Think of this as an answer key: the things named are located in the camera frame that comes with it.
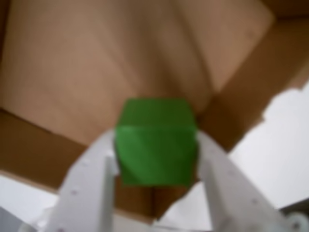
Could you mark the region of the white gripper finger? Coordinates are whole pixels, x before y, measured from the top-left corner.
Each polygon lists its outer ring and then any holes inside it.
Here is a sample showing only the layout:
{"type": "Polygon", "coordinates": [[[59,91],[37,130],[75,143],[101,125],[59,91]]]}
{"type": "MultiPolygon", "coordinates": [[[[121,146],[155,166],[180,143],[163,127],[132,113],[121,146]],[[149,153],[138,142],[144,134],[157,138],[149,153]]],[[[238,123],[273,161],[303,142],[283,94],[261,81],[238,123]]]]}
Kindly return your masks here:
{"type": "Polygon", "coordinates": [[[115,178],[114,131],[103,133],[70,167],[47,232],[111,232],[115,178]]]}
{"type": "Polygon", "coordinates": [[[287,218],[207,134],[198,132],[197,175],[204,184],[213,231],[291,232],[287,218]]]}

